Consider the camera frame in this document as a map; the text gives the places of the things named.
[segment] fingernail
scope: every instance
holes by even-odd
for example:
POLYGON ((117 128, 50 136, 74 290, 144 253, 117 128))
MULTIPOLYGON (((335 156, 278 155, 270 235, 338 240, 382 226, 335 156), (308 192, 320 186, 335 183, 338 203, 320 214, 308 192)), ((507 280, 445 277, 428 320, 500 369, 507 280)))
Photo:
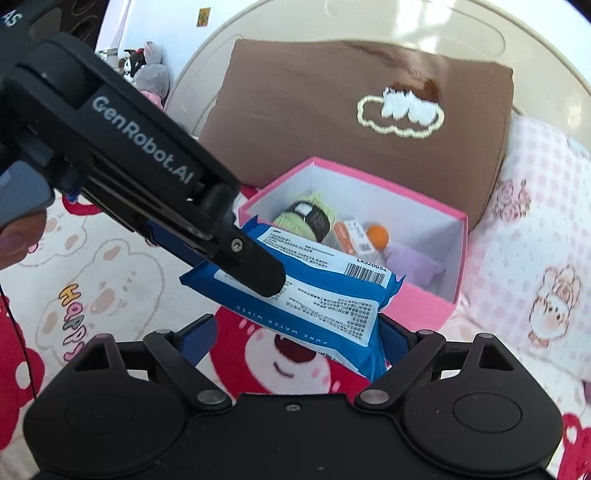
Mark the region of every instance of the fingernail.
POLYGON ((11 233, 4 238, 0 238, 0 255, 7 257, 14 255, 26 248, 25 236, 21 233, 11 233))

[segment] black mount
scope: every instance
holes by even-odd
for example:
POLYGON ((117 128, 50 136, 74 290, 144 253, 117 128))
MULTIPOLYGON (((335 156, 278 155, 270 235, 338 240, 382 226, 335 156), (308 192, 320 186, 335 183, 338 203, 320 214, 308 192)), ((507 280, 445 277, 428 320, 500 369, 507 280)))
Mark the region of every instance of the black mount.
POLYGON ((415 346, 353 405, 333 394, 232 406, 194 367, 216 332, 207 315, 141 342, 92 339, 25 417, 35 480, 551 479, 560 412, 491 334, 409 333, 415 346), (450 369, 460 372, 440 380, 450 369))

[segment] orange ball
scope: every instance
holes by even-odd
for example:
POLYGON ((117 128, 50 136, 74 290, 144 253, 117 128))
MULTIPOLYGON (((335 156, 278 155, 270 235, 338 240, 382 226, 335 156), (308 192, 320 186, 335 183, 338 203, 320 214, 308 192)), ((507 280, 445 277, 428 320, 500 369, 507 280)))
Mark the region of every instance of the orange ball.
POLYGON ((388 231, 381 225, 372 225, 368 228, 366 234, 376 250, 383 250, 386 248, 388 240, 390 240, 388 231))

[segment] white wall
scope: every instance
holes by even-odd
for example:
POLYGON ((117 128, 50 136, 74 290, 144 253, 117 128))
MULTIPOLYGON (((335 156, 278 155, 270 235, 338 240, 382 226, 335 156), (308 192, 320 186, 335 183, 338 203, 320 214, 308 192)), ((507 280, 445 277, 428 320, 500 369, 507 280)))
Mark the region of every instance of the white wall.
POLYGON ((96 41, 95 50, 103 50, 104 48, 118 47, 121 39, 121 31, 119 27, 125 21, 125 14, 127 13, 127 6, 131 0, 109 0, 105 19, 100 27, 99 38, 96 41))
POLYGON ((155 42, 163 49, 164 63, 174 82, 199 45, 251 3, 252 0, 131 0, 119 46, 140 48, 147 40, 155 42), (212 8, 209 23, 207 27, 197 27, 199 9, 206 7, 212 8))
MULTIPOLYGON (((102 48, 111 46, 127 1, 131 1, 131 6, 120 47, 139 48, 146 40, 160 45, 172 81, 217 27, 253 3, 252 0, 111 0, 101 31, 100 42, 105 44, 102 48), (212 8, 209 25, 198 28, 197 16, 204 7, 212 8)), ((547 38, 591 83, 591 25, 566 0, 491 0, 491 3, 547 38)))

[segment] brown pillow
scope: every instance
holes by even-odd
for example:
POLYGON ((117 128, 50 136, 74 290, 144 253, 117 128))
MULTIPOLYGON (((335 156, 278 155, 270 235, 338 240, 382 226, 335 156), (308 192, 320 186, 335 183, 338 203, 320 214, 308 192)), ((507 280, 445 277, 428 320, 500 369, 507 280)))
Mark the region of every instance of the brown pillow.
POLYGON ((512 100, 512 70, 493 62, 238 40, 200 142, 246 184, 316 155, 453 206, 472 229, 505 155, 512 100))

